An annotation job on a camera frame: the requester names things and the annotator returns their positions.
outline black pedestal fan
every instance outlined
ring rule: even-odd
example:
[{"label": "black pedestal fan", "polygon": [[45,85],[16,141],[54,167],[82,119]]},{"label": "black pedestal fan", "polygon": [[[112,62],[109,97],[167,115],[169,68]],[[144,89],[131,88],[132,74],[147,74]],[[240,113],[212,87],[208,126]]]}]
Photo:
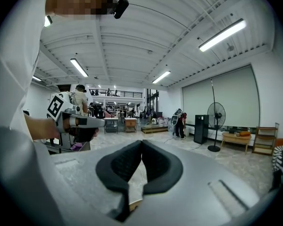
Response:
[{"label": "black pedestal fan", "polygon": [[213,127],[216,130],[216,135],[215,135],[214,145],[209,145],[208,150],[211,152],[219,152],[220,147],[216,146],[217,132],[225,122],[225,109],[220,103],[215,102],[213,81],[211,80],[211,82],[212,82],[214,103],[212,103],[208,108],[208,123],[210,127]]}]

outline fluorescent tube light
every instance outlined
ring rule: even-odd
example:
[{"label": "fluorescent tube light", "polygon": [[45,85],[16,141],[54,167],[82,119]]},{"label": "fluorescent tube light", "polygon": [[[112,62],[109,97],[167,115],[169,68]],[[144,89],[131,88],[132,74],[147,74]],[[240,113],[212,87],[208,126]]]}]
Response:
[{"label": "fluorescent tube light", "polygon": [[75,58],[72,58],[70,62],[75,66],[75,68],[82,74],[84,77],[88,77],[88,74],[85,72],[85,70],[81,67],[81,65],[78,63],[78,61]]},{"label": "fluorescent tube light", "polygon": [[52,24],[52,19],[50,16],[46,16],[45,17],[45,23],[44,23],[44,27],[48,27],[49,25]]},{"label": "fluorescent tube light", "polygon": [[39,79],[38,77],[33,76],[33,79],[36,81],[42,81],[41,79]]},{"label": "fluorescent tube light", "polygon": [[204,52],[208,50],[209,48],[213,47],[217,43],[221,42],[222,40],[225,40],[226,38],[230,37],[234,33],[240,31],[241,29],[246,27],[246,22],[241,18],[237,22],[231,24],[230,26],[226,27],[219,33],[217,33],[215,36],[210,38],[208,41],[204,42],[199,46],[199,49]]},{"label": "fluorescent tube light", "polygon": [[165,72],[163,75],[161,75],[160,77],[158,77],[156,80],[154,80],[152,83],[156,84],[158,81],[162,80],[163,78],[165,78],[168,74],[170,74],[170,71]]}]

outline floor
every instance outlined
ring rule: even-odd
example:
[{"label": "floor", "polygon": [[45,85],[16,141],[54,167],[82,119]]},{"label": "floor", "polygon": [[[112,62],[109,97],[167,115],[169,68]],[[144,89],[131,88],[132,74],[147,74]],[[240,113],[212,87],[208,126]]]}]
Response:
[{"label": "floor", "polygon": [[[97,150],[120,143],[127,144],[130,141],[143,139],[163,143],[165,142],[166,144],[173,145],[187,151],[192,150],[193,153],[199,153],[212,158],[248,183],[260,196],[266,194],[270,189],[272,184],[272,165],[270,156],[251,153],[251,149],[248,149],[248,153],[245,155],[245,149],[243,147],[227,144],[225,144],[220,152],[214,153],[207,149],[208,145],[212,144],[212,141],[208,141],[200,146],[193,142],[193,136],[189,136],[185,140],[180,140],[179,138],[172,138],[171,132],[145,135],[141,132],[141,126],[144,126],[146,122],[147,120],[138,119],[137,133],[125,133],[123,132],[124,130],[122,127],[120,127],[118,134],[104,134],[104,129],[101,128],[98,136],[90,142],[91,150]],[[142,162],[138,168],[139,169],[136,170],[129,181],[130,202],[142,199],[142,188],[147,182],[146,169]]]}]

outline closed window shade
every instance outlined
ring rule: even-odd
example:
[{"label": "closed window shade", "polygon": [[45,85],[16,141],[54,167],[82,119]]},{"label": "closed window shade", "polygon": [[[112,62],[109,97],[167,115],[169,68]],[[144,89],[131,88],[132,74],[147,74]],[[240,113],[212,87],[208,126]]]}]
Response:
[{"label": "closed window shade", "polygon": [[[259,99],[251,67],[213,78],[215,101],[223,105],[225,126],[257,127],[259,125]],[[183,106],[187,123],[195,124],[195,115],[208,113],[214,102],[211,80],[183,88]]]}]

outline black cabinet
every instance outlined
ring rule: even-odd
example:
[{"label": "black cabinet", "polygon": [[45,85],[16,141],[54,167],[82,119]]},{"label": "black cabinet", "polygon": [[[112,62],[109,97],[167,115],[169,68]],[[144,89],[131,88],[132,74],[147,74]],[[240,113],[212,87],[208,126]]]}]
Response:
[{"label": "black cabinet", "polygon": [[203,144],[208,140],[208,115],[195,115],[194,142]]}]

